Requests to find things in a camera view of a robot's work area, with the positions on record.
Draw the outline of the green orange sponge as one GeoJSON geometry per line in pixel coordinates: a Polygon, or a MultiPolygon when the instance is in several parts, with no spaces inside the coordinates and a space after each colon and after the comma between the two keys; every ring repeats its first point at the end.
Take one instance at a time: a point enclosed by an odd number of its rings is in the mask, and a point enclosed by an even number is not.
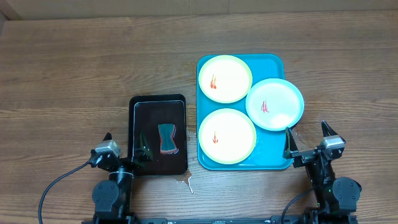
{"type": "Polygon", "coordinates": [[[175,125],[174,124],[159,124],[159,137],[160,137],[160,153],[161,154],[175,154],[178,148],[174,141],[175,125]]]}

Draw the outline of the light blue plate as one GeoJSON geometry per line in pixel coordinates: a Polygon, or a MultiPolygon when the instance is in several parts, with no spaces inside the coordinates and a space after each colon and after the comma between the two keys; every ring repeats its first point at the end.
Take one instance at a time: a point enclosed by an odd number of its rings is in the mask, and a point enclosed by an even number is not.
{"type": "Polygon", "coordinates": [[[304,108],[300,90],[280,78],[268,78],[256,83],[246,96],[249,118],[268,131],[282,131],[295,126],[304,108]]]}

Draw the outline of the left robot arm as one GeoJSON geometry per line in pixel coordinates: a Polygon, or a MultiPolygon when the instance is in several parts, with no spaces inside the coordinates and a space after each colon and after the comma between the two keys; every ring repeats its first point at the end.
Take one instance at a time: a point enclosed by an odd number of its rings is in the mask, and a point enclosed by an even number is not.
{"type": "Polygon", "coordinates": [[[140,223],[138,216],[130,211],[134,169],[138,165],[130,157],[120,157],[121,149],[111,133],[106,133],[90,153],[88,164],[109,173],[108,179],[93,188],[95,213],[91,222],[140,223]]]}

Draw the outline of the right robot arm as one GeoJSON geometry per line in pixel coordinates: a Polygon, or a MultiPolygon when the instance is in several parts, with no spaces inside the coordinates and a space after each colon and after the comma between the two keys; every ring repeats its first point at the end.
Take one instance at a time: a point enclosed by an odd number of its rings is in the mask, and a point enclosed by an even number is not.
{"type": "Polygon", "coordinates": [[[278,223],[357,223],[356,211],[362,186],[348,177],[335,177],[331,162],[343,155],[346,141],[326,121],[321,122],[323,139],[314,149],[299,151],[289,128],[285,129],[283,158],[292,159],[295,168],[306,169],[312,188],[292,199],[284,208],[278,223]],[[287,217],[289,207],[313,192],[317,208],[306,208],[301,215],[287,217]]]}

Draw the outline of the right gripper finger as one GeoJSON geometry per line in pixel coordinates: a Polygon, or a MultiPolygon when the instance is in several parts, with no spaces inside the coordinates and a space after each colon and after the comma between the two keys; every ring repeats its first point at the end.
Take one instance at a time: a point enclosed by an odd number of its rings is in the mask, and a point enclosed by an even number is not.
{"type": "Polygon", "coordinates": [[[285,129],[285,147],[284,152],[298,152],[297,145],[292,135],[291,129],[285,129]]]}
{"type": "Polygon", "coordinates": [[[337,133],[329,126],[329,124],[325,120],[321,122],[321,127],[324,137],[337,135],[337,133]]]}

